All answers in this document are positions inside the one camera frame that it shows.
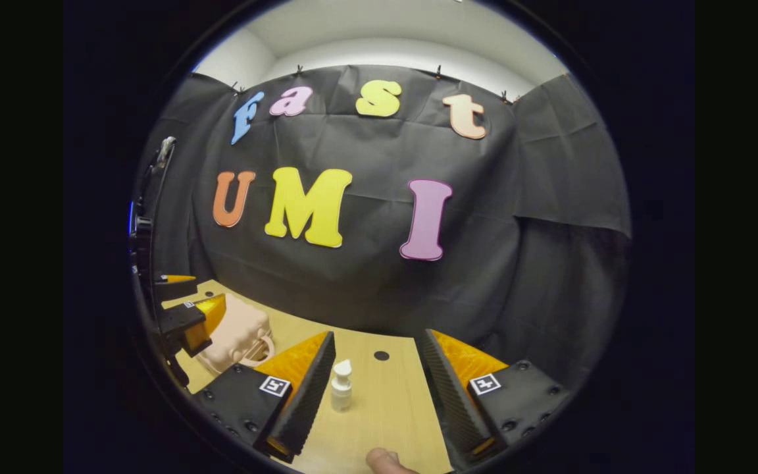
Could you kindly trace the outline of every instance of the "foam letter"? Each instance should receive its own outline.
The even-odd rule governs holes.
[[[327,170],[318,176],[312,189],[303,194],[303,183],[297,168],[279,168],[274,171],[274,204],[271,219],[265,224],[265,234],[285,237],[288,218],[291,237],[300,237],[309,216],[312,226],[306,231],[306,240],[316,246],[340,247],[343,238],[338,233],[343,189],[352,183],[353,175],[344,170]]]
[[[399,254],[412,260],[440,260],[443,249],[437,244],[443,203],[452,196],[452,188],[435,180],[411,180],[415,195],[415,214],[411,218],[409,241],[399,247]]]
[[[451,95],[443,98],[443,103],[449,106],[449,121],[452,124],[452,130],[461,137],[478,140],[487,135],[487,130],[483,126],[478,126],[472,121],[472,114],[484,114],[484,107],[481,104],[472,102],[472,97],[462,93],[460,95]]]
[[[213,201],[213,217],[216,219],[218,225],[222,227],[232,227],[240,221],[241,212],[244,210],[244,199],[247,197],[247,189],[256,178],[256,173],[253,173],[253,171],[241,171],[238,174],[236,202],[232,205],[232,210],[226,212],[226,190],[230,187],[234,176],[229,171],[224,171],[218,175],[216,199]]]
[[[355,110],[363,116],[390,117],[399,110],[397,95],[403,88],[394,81],[370,81],[361,87]]]
[[[235,145],[238,139],[244,137],[244,134],[250,130],[250,124],[248,122],[256,115],[256,102],[262,100],[264,96],[264,92],[258,92],[250,100],[247,100],[244,105],[238,108],[233,116],[236,118],[236,129],[235,132],[232,133],[232,140],[230,141],[231,145]]]
[[[310,87],[295,87],[280,96],[282,99],[274,102],[271,105],[270,114],[272,116],[282,116],[286,114],[286,117],[294,117],[306,110],[306,101],[309,97],[312,97],[312,88]]]

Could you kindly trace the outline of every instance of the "black backdrop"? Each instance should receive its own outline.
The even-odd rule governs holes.
[[[523,3],[528,10],[513,3],[503,8],[559,48],[607,119],[628,179],[638,243],[610,349],[565,416],[524,453],[532,462],[524,467],[691,471],[693,4]],[[64,349],[78,354],[64,357],[65,471],[121,465],[234,471],[180,422],[136,362],[124,330],[124,321],[134,318],[130,280],[120,274],[136,160],[172,93],[160,84],[235,5],[65,6],[64,213],[79,216],[64,223]],[[258,11],[258,4],[245,7]],[[194,62],[187,58],[181,69]]]
[[[392,117],[355,110],[361,85],[376,79],[402,84]],[[268,114],[298,86],[314,91],[306,110]],[[234,113],[259,92],[249,131],[232,144]],[[484,108],[484,138],[452,130],[442,99],[460,93]],[[404,67],[325,67],[241,95],[193,75],[157,121],[143,166],[169,135],[178,141],[155,226],[161,273],[214,278],[337,327],[413,337],[434,328],[508,363],[529,358],[572,389],[607,343],[626,288],[628,198],[607,129],[574,78],[551,79],[505,104],[473,84]],[[353,175],[340,207],[340,248],[265,234],[272,174],[284,166],[300,172],[306,190],[325,170]],[[231,228],[213,218],[224,171],[256,174]],[[437,261],[399,254],[415,179],[452,187]],[[229,189],[228,209],[238,186]]]

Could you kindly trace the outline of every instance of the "ceiling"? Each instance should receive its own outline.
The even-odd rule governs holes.
[[[274,56],[358,38],[407,38],[466,50],[535,85],[566,71],[517,24],[469,0],[292,0],[247,25]]]

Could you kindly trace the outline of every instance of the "pink handbag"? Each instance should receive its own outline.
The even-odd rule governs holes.
[[[275,354],[268,315],[232,294],[224,296],[226,312],[210,336],[213,345],[196,356],[214,375],[234,363],[256,367]]]

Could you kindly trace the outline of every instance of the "black fabric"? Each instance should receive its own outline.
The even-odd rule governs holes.
[[[356,114],[361,86],[373,79],[402,85],[393,117]],[[306,111],[268,113],[280,94],[301,85],[314,91]],[[259,91],[265,98],[249,132],[231,145],[235,111]],[[442,99],[458,93],[484,106],[476,122],[485,138],[452,130]],[[149,144],[166,133],[178,146],[156,222],[154,259],[163,272],[215,278],[337,327],[402,336],[432,327],[505,362],[529,358],[566,386],[583,381],[607,342],[625,289],[628,200],[605,127],[569,77],[506,105],[472,84],[403,67],[327,67],[240,95],[193,76]],[[298,168],[305,191],[322,171],[353,175],[341,204],[340,248],[265,234],[271,174],[284,166]],[[213,219],[223,171],[256,173],[232,228]],[[453,190],[439,261],[399,254],[409,237],[412,179]]]

